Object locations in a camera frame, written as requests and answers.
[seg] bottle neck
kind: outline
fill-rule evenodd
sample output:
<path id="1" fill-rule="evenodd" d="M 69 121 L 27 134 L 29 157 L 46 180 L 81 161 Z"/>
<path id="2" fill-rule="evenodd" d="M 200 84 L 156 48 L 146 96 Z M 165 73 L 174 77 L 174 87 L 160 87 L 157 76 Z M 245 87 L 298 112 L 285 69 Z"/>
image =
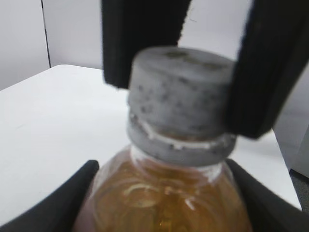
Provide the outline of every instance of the bottle neck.
<path id="1" fill-rule="evenodd" d="M 167 129 L 157 130 L 132 113 L 127 131 L 132 143 L 148 156 L 182 167 L 219 164 L 232 152 L 236 141 L 236 136 L 228 133 L 208 140 L 179 138 Z"/>
<path id="2" fill-rule="evenodd" d="M 134 166 L 154 181 L 174 182 L 183 186 L 201 186 L 213 183 L 223 170 L 223 162 L 203 167 L 183 167 L 158 160 L 132 145 L 131 159 Z"/>

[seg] dark spot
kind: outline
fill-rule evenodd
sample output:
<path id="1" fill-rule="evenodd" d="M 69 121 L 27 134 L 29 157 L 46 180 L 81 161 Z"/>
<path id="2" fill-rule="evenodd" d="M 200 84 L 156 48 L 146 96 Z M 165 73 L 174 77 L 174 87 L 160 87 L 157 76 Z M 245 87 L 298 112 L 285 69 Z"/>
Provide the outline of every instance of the dark spot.
<path id="1" fill-rule="evenodd" d="M 167 52 L 165 55 L 168 58 L 175 59 L 175 58 L 186 57 L 188 54 L 186 52 L 174 51 L 174 52 Z"/>
<path id="2" fill-rule="evenodd" d="M 202 95 L 204 98 L 210 98 L 212 93 L 209 90 L 204 90 Z"/>
<path id="3" fill-rule="evenodd" d="M 183 77 L 179 78 L 179 82 L 183 84 L 188 84 L 188 80 L 184 79 Z"/>
<path id="4" fill-rule="evenodd" d="M 139 88 L 139 91 L 140 91 L 140 92 L 143 92 L 143 91 L 144 91 L 143 86 L 139 85 L 139 87 L 138 87 L 138 88 Z"/>
<path id="5" fill-rule="evenodd" d="M 217 96 L 215 96 L 215 95 L 209 95 L 209 96 L 208 96 L 208 99 L 209 99 L 210 101 L 215 101 L 215 100 L 217 99 Z"/>
<path id="6" fill-rule="evenodd" d="M 168 84 L 166 82 L 162 82 L 161 86 L 162 86 L 162 88 L 166 88 L 168 86 Z"/>
<path id="7" fill-rule="evenodd" d="M 201 64 L 200 61 L 198 61 L 197 59 L 194 59 L 193 57 L 184 57 L 183 59 L 184 59 L 184 61 L 186 61 L 190 64 Z"/>
<path id="8" fill-rule="evenodd" d="M 190 87 L 191 87 L 191 89 L 194 90 L 194 91 L 197 90 L 197 86 L 196 86 L 196 85 L 191 85 Z"/>
<path id="9" fill-rule="evenodd" d="M 202 125 L 202 126 L 198 126 L 198 125 L 195 125 L 195 126 L 191 126 L 191 129 L 195 130 L 195 131 L 206 131 L 208 128 L 207 125 Z"/>
<path id="10" fill-rule="evenodd" d="M 161 95 L 160 97 L 159 97 L 159 100 L 161 101 L 161 102 L 165 102 L 165 101 L 167 101 L 169 99 L 169 94 L 168 93 L 164 93 L 163 95 Z"/>
<path id="11" fill-rule="evenodd" d="M 204 105 L 208 105 L 209 104 L 209 100 L 210 99 L 205 98 L 205 99 L 202 100 L 202 102 L 203 102 Z"/>
<path id="12" fill-rule="evenodd" d="M 152 113 L 153 111 L 153 107 L 151 105 L 147 105 L 147 106 L 142 106 L 140 108 L 140 111 L 144 114 L 149 114 L 149 113 Z"/>
<path id="13" fill-rule="evenodd" d="M 204 63 L 203 66 L 211 71 L 216 71 L 227 67 L 226 65 L 216 63 Z"/>
<path id="14" fill-rule="evenodd" d="M 183 104 L 181 103 L 181 101 L 177 101 L 177 102 L 176 102 L 176 106 L 177 106 L 178 108 L 182 108 Z"/>
<path id="15" fill-rule="evenodd" d="M 156 158 L 156 159 L 160 159 L 160 154 L 158 154 L 158 153 L 154 153 L 154 158 Z"/>
<path id="16" fill-rule="evenodd" d="M 20 128 L 24 127 L 25 125 L 26 125 L 26 124 L 23 123 L 23 124 L 19 125 L 18 127 L 16 127 L 16 129 L 20 129 Z"/>
<path id="17" fill-rule="evenodd" d="M 137 119 L 137 116 L 133 113 L 130 113 L 130 118 L 131 118 L 131 120 L 135 120 L 135 119 Z"/>

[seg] floor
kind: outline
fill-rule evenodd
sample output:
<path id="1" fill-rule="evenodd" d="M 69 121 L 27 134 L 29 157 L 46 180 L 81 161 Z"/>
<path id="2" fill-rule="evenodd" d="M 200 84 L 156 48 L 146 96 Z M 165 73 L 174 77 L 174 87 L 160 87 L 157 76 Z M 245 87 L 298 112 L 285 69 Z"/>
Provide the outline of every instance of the floor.
<path id="1" fill-rule="evenodd" d="M 309 178 L 304 175 L 290 170 L 291 179 L 293 181 L 300 205 L 304 212 L 309 214 Z"/>

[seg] bottle cap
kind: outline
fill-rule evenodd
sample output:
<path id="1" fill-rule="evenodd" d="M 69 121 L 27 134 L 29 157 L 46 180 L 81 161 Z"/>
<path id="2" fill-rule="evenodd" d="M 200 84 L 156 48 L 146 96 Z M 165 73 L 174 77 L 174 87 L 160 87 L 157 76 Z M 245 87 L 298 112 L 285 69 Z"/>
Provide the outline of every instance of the bottle cap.
<path id="1" fill-rule="evenodd" d="M 214 156 L 220 158 L 211 162 L 225 158 L 235 143 L 235 138 L 222 138 L 226 132 L 224 116 L 233 65 L 227 58 L 193 49 L 154 47 L 141 51 L 134 59 L 128 99 L 131 110 L 128 131 L 133 143 L 148 153 L 150 148 L 143 149 L 143 146 L 158 143 L 156 148 L 150 149 L 151 153 L 156 150 L 157 158 L 164 160 L 170 157 L 171 149 L 165 152 L 162 147 L 168 144 L 167 140 L 151 138 L 145 127 L 148 126 L 178 140 L 212 141 L 215 153 L 220 150 L 220 154 Z M 222 147 L 217 149 L 223 143 L 229 147 L 226 152 Z M 205 146 L 187 149 L 184 144 L 181 147 L 176 149 L 177 154 L 181 151 L 184 156 L 188 152 L 205 154 Z"/>

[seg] amber liquid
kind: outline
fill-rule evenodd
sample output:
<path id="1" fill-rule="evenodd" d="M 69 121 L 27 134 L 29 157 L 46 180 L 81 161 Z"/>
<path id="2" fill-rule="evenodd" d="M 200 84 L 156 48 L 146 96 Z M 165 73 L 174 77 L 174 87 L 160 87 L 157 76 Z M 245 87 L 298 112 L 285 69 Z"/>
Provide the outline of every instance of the amber liquid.
<path id="1" fill-rule="evenodd" d="M 119 153 L 97 176 L 88 206 L 96 232 L 251 232 L 228 171 L 210 181 L 197 169 L 171 168 Z"/>

